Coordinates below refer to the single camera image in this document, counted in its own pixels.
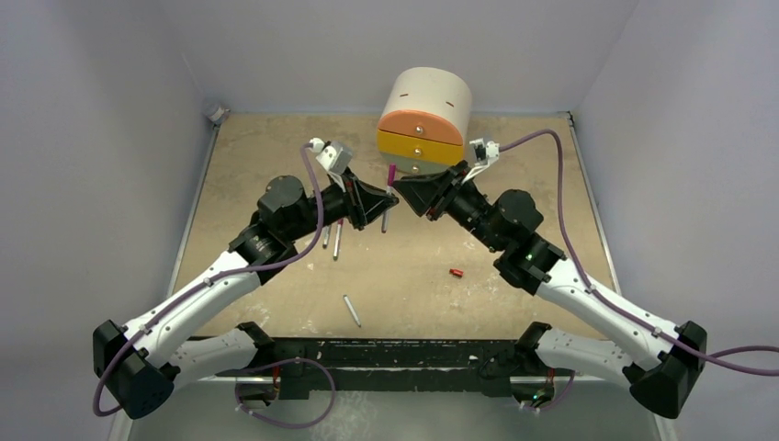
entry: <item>marker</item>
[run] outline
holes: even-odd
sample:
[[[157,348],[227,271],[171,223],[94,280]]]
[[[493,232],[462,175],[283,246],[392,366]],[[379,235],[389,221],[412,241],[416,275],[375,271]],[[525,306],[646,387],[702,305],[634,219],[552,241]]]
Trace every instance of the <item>marker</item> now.
[[[327,243],[330,241],[330,229],[332,227],[332,224],[324,227],[324,238],[322,239],[322,248],[324,249],[327,249]]]
[[[341,252],[341,230],[344,228],[344,218],[338,220],[335,225],[335,245],[333,246],[333,260],[338,260],[338,254]]]
[[[387,194],[392,196],[392,183],[395,182],[395,164],[389,165],[387,174]],[[384,211],[381,215],[381,232],[387,232],[387,225],[390,223],[390,211]]]
[[[362,328],[363,325],[360,323],[360,318],[357,317],[357,311],[355,311],[355,307],[352,306],[352,302],[349,301],[349,297],[344,294],[344,301],[346,302],[346,307],[349,308],[349,312],[352,313],[352,318],[355,319],[355,323],[357,323],[357,327]]]

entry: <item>wire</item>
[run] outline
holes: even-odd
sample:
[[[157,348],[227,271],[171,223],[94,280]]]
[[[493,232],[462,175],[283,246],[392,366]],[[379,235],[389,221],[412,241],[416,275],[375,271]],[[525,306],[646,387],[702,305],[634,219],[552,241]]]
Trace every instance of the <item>wire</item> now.
[[[512,142],[511,144],[505,145],[503,147],[500,147],[498,149],[499,152],[505,152],[507,150],[510,150],[518,145],[524,144],[525,142],[528,142],[530,140],[533,140],[541,135],[550,135],[552,138],[555,139],[555,144],[557,145],[558,150],[558,221],[559,221],[559,227],[560,232],[562,233],[562,239],[565,242],[565,246],[568,247],[568,251],[570,253],[570,259],[573,261],[573,264],[576,266],[576,272],[579,273],[579,277],[581,277],[581,281],[584,283],[584,285],[589,289],[592,294],[601,301],[604,305],[609,307],[612,311],[616,312],[617,314],[621,315],[622,317],[625,317],[626,319],[630,320],[631,322],[634,322],[635,324],[641,326],[642,328],[645,328],[649,331],[654,331],[655,327],[649,324],[648,322],[642,320],[641,318],[633,315],[629,311],[625,311],[619,306],[615,305],[613,302],[609,301],[596,287],[593,286],[593,283],[590,281],[590,277],[587,275],[587,273],[584,271],[584,266],[581,264],[581,260],[579,259],[579,256],[576,254],[576,251],[573,249],[573,245],[570,241],[570,237],[568,235],[568,231],[565,227],[565,220],[563,217],[563,208],[562,208],[562,172],[563,172],[563,155],[562,155],[562,142],[560,141],[559,135],[552,129],[543,129],[539,131],[535,131],[533,133],[530,133],[529,135],[526,135],[522,138],[520,138],[517,141]],[[751,374],[751,375],[758,375],[763,377],[779,377],[779,369],[760,369],[756,367],[747,367],[743,365],[737,365],[734,363],[729,363],[724,360],[720,360],[719,358],[722,356],[729,356],[733,354],[740,354],[744,352],[775,352],[779,353],[779,347],[777,346],[768,346],[768,345],[751,345],[751,346],[740,346],[740,347],[734,347],[731,349],[726,349],[724,351],[717,352],[715,354],[705,354],[701,351],[698,351],[696,349],[693,349],[691,346],[680,342],[678,339],[666,334],[663,331],[659,332],[660,338],[663,340],[671,343],[672,345],[675,345],[677,347],[680,347],[683,351],[687,352],[688,354],[691,354],[693,356],[696,356],[698,358],[701,358],[705,361],[708,361],[709,363],[712,363],[717,366],[721,366],[723,368],[728,368],[731,370],[735,370],[737,372],[742,372],[745,374]]]
[[[328,372],[327,368],[322,366],[321,364],[317,363],[314,360],[308,359],[308,358],[290,358],[287,360],[281,360],[277,361],[276,363],[271,363],[270,365],[265,365],[261,367],[253,367],[251,369],[242,369],[240,372],[244,374],[251,374],[255,372],[259,372],[262,370],[270,369],[270,368],[276,368],[281,367],[284,365],[290,365],[292,363],[307,363],[309,365],[315,366],[319,368],[324,373],[324,376],[327,377],[327,381],[330,383],[330,402],[327,404],[327,408],[322,412],[321,415],[314,418],[313,420],[307,422],[307,423],[286,423],[283,421],[278,421],[273,418],[270,418],[268,416],[262,415],[261,413],[256,413],[255,411],[249,409],[246,407],[245,404],[243,404],[243,401],[241,400],[241,393],[239,390],[239,387],[241,386],[241,383],[237,383],[235,385],[235,400],[238,402],[238,407],[236,410],[242,410],[249,416],[253,416],[254,418],[264,421],[266,423],[275,425],[277,427],[281,427],[284,429],[307,429],[309,427],[312,427],[315,424],[318,424],[321,420],[325,419],[327,415],[330,413],[330,410],[333,409],[333,405],[335,404],[335,380],[333,379],[333,375]]]
[[[320,191],[319,184],[317,183],[314,170],[311,167],[311,162],[309,161],[309,158],[306,155],[306,149],[309,149],[311,147],[312,145],[310,143],[303,144],[303,146],[300,147],[300,155],[303,158],[303,164],[306,166],[306,172],[308,173],[309,179],[311,180],[311,185],[313,186],[313,193],[314,193],[314,198],[316,199],[316,207],[317,207],[316,232],[314,233],[314,237],[313,239],[311,239],[309,245],[305,249],[303,249],[303,251],[301,251],[299,254],[296,254],[290,257],[289,259],[283,260],[281,262],[275,262],[273,264],[260,265],[260,266],[247,266],[244,268],[235,268],[235,269],[229,269],[227,271],[222,271],[218,273],[216,276],[210,278],[212,282],[216,282],[225,277],[234,276],[236,274],[241,274],[241,273],[270,271],[274,269],[283,268],[284,266],[299,261],[306,254],[308,254],[314,248],[314,246],[316,246],[317,242],[319,241],[320,235],[322,235],[322,228],[324,226],[324,206],[322,204],[322,192]],[[194,287],[192,287],[191,289],[189,289],[188,291],[186,291],[184,294],[176,297],[173,301],[168,303],[167,306],[165,306],[159,312],[154,314],[153,317],[143,325],[143,328],[145,328],[148,332],[148,330],[151,330],[153,326],[158,324],[162,318],[167,316],[178,305],[185,302],[187,299],[189,299],[190,297],[198,293],[201,289],[205,288],[206,286],[207,285],[205,283],[200,282]],[[97,382],[97,389],[95,390],[95,396],[92,399],[92,412],[95,413],[95,415],[101,417],[110,416],[121,409],[121,405],[113,409],[110,409],[108,411],[104,411],[100,409],[100,398],[103,395],[103,389],[106,387],[106,382],[108,381],[108,378],[110,378],[111,374],[114,373],[114,370],[119,364],[119,361],[124,357],[124,355],[130,350],[131,347],[133,347],[136,343],[138,343],[139,340],[141,340],[141,337],[143,337],[143,329],[135,333],[127,341],[127,343],[125,343],[119,349],[119,351],[114,355],[114,357],[111,358],[111,361],[108,363],[108,366],[106,366],[106,370],[103,372],[103,375],[100,376],[100,380]]]

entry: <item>purple marker cap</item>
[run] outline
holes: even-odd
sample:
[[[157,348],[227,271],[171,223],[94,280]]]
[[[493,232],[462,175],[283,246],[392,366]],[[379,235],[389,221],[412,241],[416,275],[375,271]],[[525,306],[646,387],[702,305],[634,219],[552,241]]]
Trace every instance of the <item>purple marker cap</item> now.
[[[387,175],[387,185],[391,186],[395,182],[395,164],[389,165],[389,174]]]

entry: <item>robotic arm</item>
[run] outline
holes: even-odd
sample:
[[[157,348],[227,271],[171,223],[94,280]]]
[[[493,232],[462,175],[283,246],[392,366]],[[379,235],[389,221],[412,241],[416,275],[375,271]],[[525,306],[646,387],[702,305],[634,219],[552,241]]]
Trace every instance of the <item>robotic arm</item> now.
[[[322,191],[324,225],[347,218],[354,228],[363,230],[398,204],[385,189],[366,184],[352,173],[348,148],[319,139],[311,144],[332,182]],[[315,197],[306,196],[296,177],[276,177],[257,201],[249,225],[195,280],[124,325],[109,320],[98,326],[93,332],[95,373],[105,378],[106,387],[127,415],[141,418],[162,405],[174,389],[218,372],[247,367],[268,339],[253,323],[206,340],[187,340],[213,316],[266,284],[284,267],[257,272],[245,268],[294,257],[298,254],[294,242],[316,229]],[[147,328],[161,311],[167,313]],[[108,369],[112,361],[114,367]]]
[[[488,161],[496,159],[498,146],[477,144],[474,150],[477,160],[489,166]],[[493,265],[509,285],[573,312],[610,339],[569,335],[534,322],[519,346],[538,367],[573,369],[612,381],[629,388],[650,411],[677,417],[704,362],[659,335],[665,333],[705,352],[706,331],[694,322],[677,326],[650,314],[591,277],[591,286],[585,285],[574,262],[536,233],[544,218],[532,197],[511,189],[490,204],[471,180],[474,169],[463,161],[440,174],[405,176],[393,187],[418,216],[437,221],[448,214],[491,253],[502,252]],[[654,329],[638,326],[597,295]]]

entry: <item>table top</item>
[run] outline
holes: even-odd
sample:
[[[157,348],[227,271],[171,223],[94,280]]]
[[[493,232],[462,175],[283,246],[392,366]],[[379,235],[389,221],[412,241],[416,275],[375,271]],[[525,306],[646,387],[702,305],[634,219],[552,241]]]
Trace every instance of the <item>table top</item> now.
[[[232,115],[221,127],[210,159],[175,289],[206,269],[249,221],[267,183],[295,175],[310,183],[299,154],[312,137],[338,140],[352,148],[350,164],[363,181],[384,187],[387,163],[376,147],[378,116]],[[469,139],[489,135],[506,144],[532,131],[550,128],[563,141],[564,209],[570,238],[588,273],[613,286],[606,253],[583,173],[564,118],[472,117]],[[327,177],[310,154],[321,187]],[[543,136],[503,153],[476,177],[479,189],[495,200],[509,188],[533,196],[544,215],[538,232],[564,248],[557,222],[557,153]],[[310,243],[298,241],[298,249]],[[338,261],[332,247],[317,246],[266,286],[235,301],[198,332],[217,335],[239,322],[254,321],[271,336],[370,338],[514,339],[533,321],[599,338],[589,325],[549,302],[506,284],[492,267],[496,254],[444,217],[416,217],[401,201],[389,215],[364,231],[346,222]],[[452,277],[449,268],[464,272]],[[352,301],[358,328],[344,304]]]

